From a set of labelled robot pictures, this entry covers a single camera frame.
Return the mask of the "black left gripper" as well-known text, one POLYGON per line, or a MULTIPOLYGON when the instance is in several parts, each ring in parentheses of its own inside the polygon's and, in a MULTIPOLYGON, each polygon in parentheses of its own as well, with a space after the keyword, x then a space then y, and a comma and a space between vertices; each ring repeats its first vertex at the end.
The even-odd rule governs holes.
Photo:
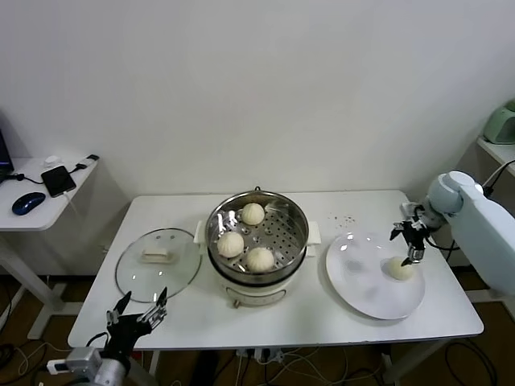
POLYGON ((163 289, 157 300, 143 315, 132 314, 121 316, 130 302, 132 292, 127 292, 117 301, 112 310, 106 312, 107 357, 111 359, 126 359, 132 353, 136 342, 152 332, 151 324, 160 324, 167 314, 167 287, 163 289))

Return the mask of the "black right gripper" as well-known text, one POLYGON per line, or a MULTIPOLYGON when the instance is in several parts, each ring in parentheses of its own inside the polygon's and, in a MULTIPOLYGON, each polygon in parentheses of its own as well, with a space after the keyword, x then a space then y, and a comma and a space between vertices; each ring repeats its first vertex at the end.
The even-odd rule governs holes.
POLYGON ((403 235, 406 243, 409 245, 407 258, 401 263, 401 266, 420 263, 424 256, 424 240, 427 236, 425 225, 420 221, 413 222, 406 220, 396 222, 393 224, 389 240, 392 241, 399 235, 403 235))

